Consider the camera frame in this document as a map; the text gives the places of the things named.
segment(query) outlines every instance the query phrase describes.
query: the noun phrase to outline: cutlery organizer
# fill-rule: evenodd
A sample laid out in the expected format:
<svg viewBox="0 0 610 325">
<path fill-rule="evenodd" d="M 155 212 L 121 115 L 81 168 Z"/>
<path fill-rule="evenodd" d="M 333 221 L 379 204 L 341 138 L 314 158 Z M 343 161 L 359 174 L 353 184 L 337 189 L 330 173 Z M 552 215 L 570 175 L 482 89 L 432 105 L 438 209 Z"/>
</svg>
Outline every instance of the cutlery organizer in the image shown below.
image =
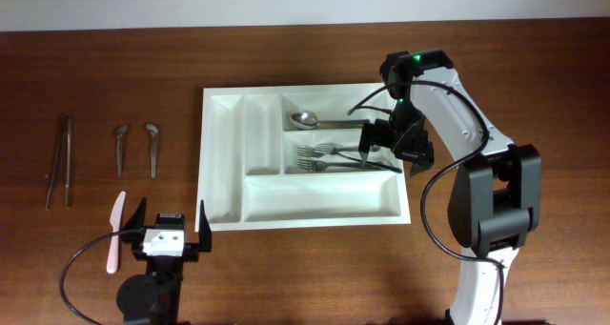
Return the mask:
<svg viewBox="0 0 610 325">
<path fill-rule="evenodd" d="M 347 110 L 381 86 L 204 90 L 197 200 L 205 200 L 212 230 L 410 223 L 404 172 L 330 167 L 314 173 L 296 165 L 295 147 L 357 146 L 360 129 L 320 125 L 300 131 L 289 122 L 292 113 L 315 112 L 322 122 L 374 122 L 387 114 L 358 110 L 348 117 Z M 392 109 L 394 102 L 383 92 L 367 105 Z M 359 158 L 357 152 L 345 153 Z M 347 161 L 337 155 L 317 159 Z M 403 169 L 386 148 L 371 152 L 368 160 Z M 198 201 L 196 207 L 198 224 Z"/>
</svg>

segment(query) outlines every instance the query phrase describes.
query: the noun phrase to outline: pink knife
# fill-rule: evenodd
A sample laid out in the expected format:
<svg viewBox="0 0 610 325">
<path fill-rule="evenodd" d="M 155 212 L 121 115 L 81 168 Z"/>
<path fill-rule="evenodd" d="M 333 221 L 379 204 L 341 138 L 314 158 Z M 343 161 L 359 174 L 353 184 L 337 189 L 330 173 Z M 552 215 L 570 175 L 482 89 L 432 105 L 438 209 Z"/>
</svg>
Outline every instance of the pink knife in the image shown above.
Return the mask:
<svg viewBox="0 0 610 325">
<path fill-rule="evenodd" d="M 114 201 L 114 207 L 112 207 L 111 213 L 111 225 L 112 231 L 117 232 L 121 230 L 121 214 L 123 213 L 123 203 L 125 203 L 125 192 L 121 192 L 116 201 Z M 111 240 L 111 250 L 108 252 L 108 263 L 106 263 L 106 271 L 108 274 L 114 274 L 118 270 L 118 235 L 115 235 Z"/>
</svg>

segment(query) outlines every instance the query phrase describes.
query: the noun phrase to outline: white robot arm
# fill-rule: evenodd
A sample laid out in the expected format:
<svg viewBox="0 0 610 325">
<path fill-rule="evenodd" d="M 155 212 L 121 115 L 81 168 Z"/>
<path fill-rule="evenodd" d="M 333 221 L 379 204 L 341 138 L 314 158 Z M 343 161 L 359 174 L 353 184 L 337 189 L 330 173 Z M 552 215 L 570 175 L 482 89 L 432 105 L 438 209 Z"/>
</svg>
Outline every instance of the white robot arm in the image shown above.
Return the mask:
<svg viewBox="0 0 610 325">
<path fill-rule="evenodd" d="M 454 160 L 481 146 L 481 121 L 489 131 L 489 140 L 480 154 L 459 166 L 449 203 L 449 222 L 462 246 L 461 254 L 481 260 L 462 261 L 457 295 L 446 312 L 446 322 L 494 324 L 500 291 L 498 268 L 482 259 L 500 262 L 506 276 L 526 235 L 537 227 L 541 178 L 538 152 L 530 145 L 516 146 L 496 129 L 463 88 L 443 51 L 389 54 L 380 74 L 385 89 L 397 102 L 388 121 L 378 119 L 363 127 L 359 145 L 363 160 L 370 146 L 378 145 L 389 148 L 397 158 L 413 162 L 412 175 L 430 168 L 434 149 L 423 129 L 426 118 Z M 456 97 L 455 91 L 466 100 Z M 507 187 L 494 191 L 494 178 L 508 182 Z"/>
</svg>

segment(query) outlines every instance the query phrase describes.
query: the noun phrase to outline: wooden table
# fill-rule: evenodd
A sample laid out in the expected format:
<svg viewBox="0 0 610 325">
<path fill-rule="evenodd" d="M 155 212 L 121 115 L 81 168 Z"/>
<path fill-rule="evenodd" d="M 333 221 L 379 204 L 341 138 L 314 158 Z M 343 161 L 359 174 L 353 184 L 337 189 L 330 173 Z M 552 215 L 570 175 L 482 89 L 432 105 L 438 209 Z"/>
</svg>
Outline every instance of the wooden table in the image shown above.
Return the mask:
<svg viewBox="0 0 610 325">
<path fill-rule="evenodd" d="M 605 324 L 610 318 L 610 20 L 436 22 L 225 29 L 87 30 L 0 34 L 0 322 L 80 323 L 57 279 L 68 258 L 108 233 L 127 191 L 147 221 L 196 199 L 202 89 L 378 81 L 385 54 L 443 48 L 466 90 L 502 132 L 533 143 L 543 162 L 539 228 L 508 276 L 504 319 Z M 74 206 L 44 208 L 60 112 L 74 116 Z M 158 177 L 149 135 L 162 128 Z M 116 177 L 113 129 L 127 135 Z M 459 263 L 423 231 L 418 200 L 450 162 L 409 179 L 413 224 L 214 234 L 212 254 L 185 265 L 180 318 L 193 323 L 364 324 L 441 317 Z M 446 219 L 453 177 L 429 198 L 430 220 L 458 246 Z M 119 323 L 118 287 L 144 263 L 108 245 L 72 266 L 67 292 L 85 314 Z"/>
</svg>

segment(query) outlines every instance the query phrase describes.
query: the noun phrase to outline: empty compartment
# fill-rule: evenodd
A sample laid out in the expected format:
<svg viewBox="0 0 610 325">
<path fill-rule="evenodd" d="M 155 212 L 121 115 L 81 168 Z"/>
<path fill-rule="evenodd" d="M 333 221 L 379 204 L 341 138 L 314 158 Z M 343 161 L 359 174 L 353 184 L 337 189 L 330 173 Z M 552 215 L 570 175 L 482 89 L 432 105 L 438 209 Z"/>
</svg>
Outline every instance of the empty compartment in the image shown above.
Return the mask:
<svg viewBox="0 0 610 325">
<path fill-rule="evenodd" d="M 241 218 L 241 95 L 205 97 L 199 165 L 198 200 L 205 200 L 211 223 Z M 197 202 L 197 222 L 199 202 Z"/>
<path fill-rule="evenodd" d="M 311 170 L 305 170 L 297 165 L 297 161 L 301 160 L 321 160 L 327 163 L 356 163 L 355 161 L 341 157 L 338 154 L 326 154 L 322 157 L 311 157 L 298 155 L 303 150 L 314 149 L 320 144 L 334 144 L 337 148 L 355 149 L 353 152 L 341 152 L 352 158 L 360 159 L 360 154 L 357 152 L 357 146 L 360 141 L 361 130 L 328 130 L 328 131 L 302 131 L 302 132 L 284 132 L 283 158 L 284 172 L 292 173 L 314 173 Z M 369 153 L 370 162 L 380 162 L 386 165 L 394 166 L 402 169 L 402 162 L 394 158 L 394 155 L 387 148 L 375 147 Z M 329 167 L 324 170 L 325 173 L 348 173 L 348 172 L 364 172 L 361 168 L 346 168 L 346 167 Z"/>
<path fill-rule="evenodd" d="M 249 177 L 244 180 L 244 220 L 281 221 L 401 215 L 394 173 Z"/>
<path fill-rule="evenodd" d="M 246 96 L 243 126 L 245 174 L 278 174 L 281 132 L 279 96 Z"/>
<path fill-rule="evenodd" d="M 375 122 L 377 118 L 387 118 L 387 114 L 373 110 L 358 110 L 352 115 L 347 111 L 359 100 L 369 93 L 383 86 L 379 83 L 346 85 L 338 89 L 336 85 L 305 87 L 304 92 L 282 93 L 282 118 L 284 131 L 303 131 L 290 124 L 290 117 L 295 112 L 313 112 L 320 121 L 315 130 L 346 129 L 345 126 L 324 124 L 332 120 L 369 120 Z M 384 91 L 369 100 L 367 106 L 383 109 L 392 109 L 395 100 Z"/>
</svg>

